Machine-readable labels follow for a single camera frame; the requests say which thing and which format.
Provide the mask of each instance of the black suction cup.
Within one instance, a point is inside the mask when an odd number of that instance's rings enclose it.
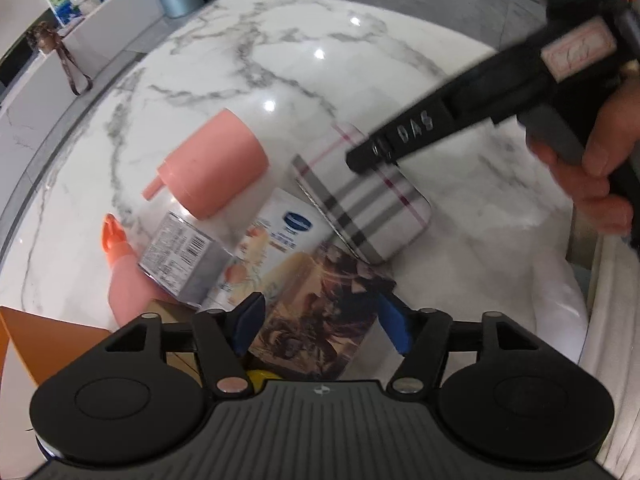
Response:
[[[202,420],[204,393],[165,364],[161,319],[143,314],[40,386],[30,416],[52,454],[87,465],[140,462]]]
[[[441,387],[438,408],[465,444],[513,464],[593,458],[613,422],[595,378],[498,312],[482,318],[476,364]]]

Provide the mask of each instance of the logo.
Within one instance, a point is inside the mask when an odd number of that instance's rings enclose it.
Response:
[[[295,231],[309,231],[313,227],[313,224],[302,215],[298,213],[287,212],[282,218],[289,227]]]
[[[331,388],[329,388],[328,386],[324,386],[324,384],[320,384],[320,386],[316,386],[314,388],[314,393],[322,397],[322,396],[325,396],[326,394],[330,394]]]

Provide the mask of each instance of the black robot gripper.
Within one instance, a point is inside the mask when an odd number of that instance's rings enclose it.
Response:
[[[32,478],[610,479],[594,457],[613,403],[595,378],[499,312],[459,322],[367,295],[404,355],[386,390],[268,381],[255,394],[238,356],[264,320],[257,293],[190,323],[143,315],[36,391],[50,460]],[[442,382],[460,351],[475,364]],[[202,386],[167,352],[193,352]]]

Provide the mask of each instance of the plaid box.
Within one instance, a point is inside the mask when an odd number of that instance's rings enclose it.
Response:
[[[332,129],[296,155],[298,185],[360,259],[379,265],[427,228],[431,205],[395,166],[357,175],[346,152],[365,139],[354,126]]]

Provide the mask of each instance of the hand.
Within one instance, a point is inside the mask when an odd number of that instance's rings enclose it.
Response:
[[[527,144],[599,232],[626,235],[631,231],[633,209],[628,200],[609,193],[607,176],[630,155],[637,140],[640,140],[640,79],[630,78],[598,112],[581,166],[563,162],[542,142],[527,138]]]

